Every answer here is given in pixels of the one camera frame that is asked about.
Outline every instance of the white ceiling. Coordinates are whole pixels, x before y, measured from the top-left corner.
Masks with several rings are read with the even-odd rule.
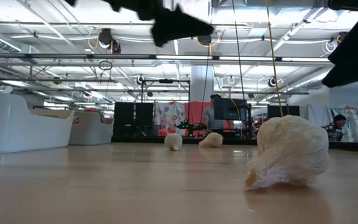
[[[171,7],[172,2],[165,0],[165,6]],[[74,8],[67,5],[63,0],[28,0],[31,9],[43,17],[49,23],[59,23],[60,26],[54,28],[59,31],[66,38],[87,37],[91,27],[97,28],[100,31],[104,25],[110,24],[113,35],[117,38],[132,38],[135,40],[143,39],[151,40],[149,29],[150,25],[138,20],[136,13],[123,9],[120,13],[113,12],[109,5],[100,0],[78,0],[78,5]],[[174,1],[174,4],[180,3],[183,10],[202,20],[211,21],[212,24],[234,24],[234,18],[237,19],[237,24],[244,26],[244,24],[251,24],[255,31],[258,29],[267,28],[267,14],[261,10],[238,10],[236,17],[232,11],[219,11],[212,17],[208,16],[208,0],[182,0]],[[286,10],[285,13],[279,13],[278,16],[272,16],[272,37],[278,40],[285,35],[291,26],[295,26],[302,21],[302,18],[308,13],[310,9],[293,8]],[[77,26],[68,27],[66,22],[75,24]],[[283,44],[275,51],[278,57],[327,57],[324,52],[324,43],[306,44],[305,41],[329,40],[333,35],[337,35],[339,31],[348,31],[358,21],[358,12],[343,12],[339,17],[334,11],[326,11],[318,19],[310,21],[305,24],[298,32],[295,32],[289,41],[303,41],[300,44],[287,43]],[[47,35],[49,37],[57,37],[57,35],[48,27],[42,24],[42,20],[20,5],[16,0],[0,0],[0,36],[8,40],[14,45],[30,44],[46,54],[89,54],[89,44],[87,40],[72,40],[73,45],[68,45],[64,40],[46,39],[35,37],[28,38],[12,38],[17,36],[29,35],[36,31],[38,35]],[[214,39],[220,37],[220,42],[212,49],[213,55],[238,55],[237,42],[228,43],[230,40],[236,40],[235,29],[217,28],[217,33],[213,35]],[[239,39],[261,38],[259,36],[251,36],[252,32],[249,29],[239,29]],[[263,34],[266,39],[269,39],[269,32]],[[264,56],[270,50],[269,41],[258,40],[254,42],[239,43],[240,54],[242,56]],[[175,52],[174,42],[164,45],[162,48],[157,48],[153,43],[146,41],[146,43],[133,42],[119,39],[122,54],[169,54],[175,55],[207,55],[208,48],[200,46],[196,40],[184,39],[178,41],[178,52]],[[93,50],[96,54],[105,54],[106,50],[98,48]],[[13,67],[16,70],[28,73],[29,69],[25,67]],[[123,67],[123,71],[135,80],[138,75],[143,74],[146,78],[179,78],[186,79],[191,73],[191,65],[181,64],[179,70],[175,64],[163,64],[158,67]],[[284,78],[290,85],[291,83],[300,80],[301,78],[316,71],[316,67],[299,67],[299,66],[278,66],[278,79]],[[257,82],[261,78],[266,80],[273,76],[272,66],[252,66],[243,65],[241,71],[249,70],[244,77],[244,89],[250,91],[259,91],[268,89],[267,82]],[[51,73],[59,76],[68,74],[68,78],[92,78],[93,72],[89,67],[52,67],[48,69],[49,73],[42,73],[39,77],[50,77]],[[102,71],[96,68],[96,73],[100,74]],[[224,88],[230,90],[233,86],[228,85],[225,79],[233,76],[239,80],[240,69],[238,65],[214,65],[214,72],[217,78],[223,79]],[[130,86],[129,82],[122,77],[122,75],[115,69],[111,71],[113,78],[123,85]],[[99,86],[105,88],[105,83],[92,83],[92,86]],[[117,99],[117,94],[109,93],[112,99]],[[166,97],[166,95],[157,95],[156,97]],[[178,94],[172,94],[172,98],[177,97]],[[118,97],[128,97],[125,94],[119,94]]]

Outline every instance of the person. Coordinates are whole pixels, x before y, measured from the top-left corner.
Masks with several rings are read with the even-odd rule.
[[[342,128],[346,124],[346,117],[339,114],[334,117],[334,122],[323,127],[328,133],[329,141],[342,141]]]
[[[222,134],[224,129],[224,120],[215,119],[214,113],[215,101],[216,99],[220,99],[222,97],[218,94],[213,94],[210,98],[212,105],[204,109],[202,124],[206,126],[206,134],[211,132]],[[230,128],[234,127],[233,121],[228,121],[228,123]]]

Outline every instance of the wooden floor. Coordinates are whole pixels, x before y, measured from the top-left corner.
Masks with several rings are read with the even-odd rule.
[[[0,154],[0,223],[358,223],[358,153],[310,187],[244,192],[255,147],[113,144]]]

